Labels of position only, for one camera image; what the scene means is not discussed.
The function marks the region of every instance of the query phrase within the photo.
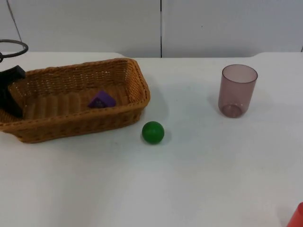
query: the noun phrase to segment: wicker basket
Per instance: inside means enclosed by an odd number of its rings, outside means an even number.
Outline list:
[[[115,107],[87,107],[100,90],[116,100]],[[23,119],[0,110],[0,130],[26,143],[133,124],[150,100],[137,62],[128,58],[28,71],[9,91]]]

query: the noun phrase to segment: cup rim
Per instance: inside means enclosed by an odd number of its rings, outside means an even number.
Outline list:
[[[228,78],[224,75],[224,71],[225,71],[225,69],[227,69],[228,67],[230,67],[230,66],[235,66],[235,65],[241,65],[241,66],[245,66],[245,67],[248,67],[248,68],[252,69],[252,70],[256,73],[256,78],[253,79],[252,81],[249,81],[249,82],[237,82],[237,81],[228,79]],[[232,65],[226,66],[226,67],[222,70],[222,76],[223,76],[225,79],[227,79],[227,80],[229,80],[229,81],[231,81],[231,82],[233,82],[233,83],[237,83],[237,84],[249,84],[249,83],[255,82],[255,81],[258,79],[258,76],[259,76],[259,75],[258,75],[257,71],[256,71],[254,68],[252,68],[251,66],[243,65],[243,64],[232,64]]]

